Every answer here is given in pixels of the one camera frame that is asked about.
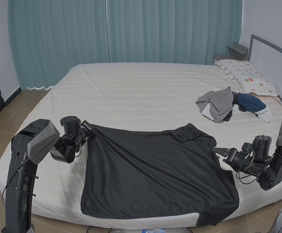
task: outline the floral pillow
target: floral pillow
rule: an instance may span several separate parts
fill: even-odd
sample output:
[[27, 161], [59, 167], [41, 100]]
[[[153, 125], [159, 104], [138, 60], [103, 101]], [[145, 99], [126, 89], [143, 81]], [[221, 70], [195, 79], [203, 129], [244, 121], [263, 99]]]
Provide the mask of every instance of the floral pillow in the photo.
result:
[[279, 94], [275, 86], [267, 81], [247, 60], [219, 60], [215, 64], [225, 71], [241, 93], [254, 93], [272, 97], [277, 97]]

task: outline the tiled floor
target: tiled floor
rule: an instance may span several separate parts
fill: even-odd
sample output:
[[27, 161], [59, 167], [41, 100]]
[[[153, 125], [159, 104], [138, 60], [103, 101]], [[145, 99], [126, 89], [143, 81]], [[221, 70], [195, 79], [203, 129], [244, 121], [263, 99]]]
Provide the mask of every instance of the tiled floor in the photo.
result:
[[[24, 90], [0, 113], [0, 157], [24, 119], [46, 95], [47, 91]], [[259, 210], [217, 224], [217, 226], [191, 227], [193, 233], [267, 233], [274, 222], [282, 200]], [[32, 216], [36, 233], [85, 233], [88, 226], [71, 224], [37, 215]], [[5, 207], [0, 199], [0, 231], [5, 226]]]

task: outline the curtain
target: curtain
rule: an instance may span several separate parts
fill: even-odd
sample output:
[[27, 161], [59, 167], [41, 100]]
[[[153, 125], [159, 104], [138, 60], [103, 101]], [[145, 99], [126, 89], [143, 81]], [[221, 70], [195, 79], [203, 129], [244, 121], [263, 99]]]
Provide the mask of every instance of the curtain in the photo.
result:
[[212, 64], [241, 14], [242, 0], [107, 0], [110, 62]]
[[22, 89], [55, 85], [78, 64], [109, 62], [106, 0], [9, 0], [8, 27]]

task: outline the bed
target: bed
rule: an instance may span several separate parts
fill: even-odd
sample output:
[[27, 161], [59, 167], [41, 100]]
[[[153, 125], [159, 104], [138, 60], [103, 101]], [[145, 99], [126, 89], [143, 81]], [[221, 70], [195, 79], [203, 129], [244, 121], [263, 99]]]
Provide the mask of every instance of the bed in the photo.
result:
[[[252, 36], [250, 61], [277, 87], [282, 96], [282, 49]], [[50, 119], [63, 134], [60, 119], [75, 115], [82, 121], [105, 127], [162, 131], [187, 123], [212, 135], [217, 147], [236, 147], [252, 142], [256, 135], [272, 137], [270, 155], [275, 151], [282, 102], [261, 97], [272, 112], [272, 120], [263, 123], [250, 112], [233, 113], [229, 122], [215, 124], [201, 116], [195, 101], [210, 90], [230, 86], [238, 88], [218, 66], [171, 63], [100, 63], [73, 67], [38, 103], [20, 129], [39, 119]], [[0, 159], [0, 190], [6, 185], [11, 144]], [[85, 181], [87, 150], [72, 164], [54, 161], [50, 154], [38, 165], [32, 213], [76, 224], [119, 229], [155, 229], [192, 227], [199, 214], [140, 219], [103, 219], [81, 213], [80, 200]], [[231, 170], [220, 158], [223, 169]], [[257, 182], [243, 185], [235, 179], [240, 203], [228, 218], [237, 217], [282, 199], [282, 182], [264, 191]]]

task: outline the gray cloth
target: gray cloth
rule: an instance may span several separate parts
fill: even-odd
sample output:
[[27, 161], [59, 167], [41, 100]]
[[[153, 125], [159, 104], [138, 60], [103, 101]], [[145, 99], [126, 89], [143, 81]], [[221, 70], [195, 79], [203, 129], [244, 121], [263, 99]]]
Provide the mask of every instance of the gray cloth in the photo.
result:
[[212, 115], [214, 122], [222, 121], [233, 110], [233, 94], [231, 88], [228, 87], [220, 91], [209, 91], [196, 100], [200, 112], [203, 112], [208, 103], [210, 103], [209, 113]]

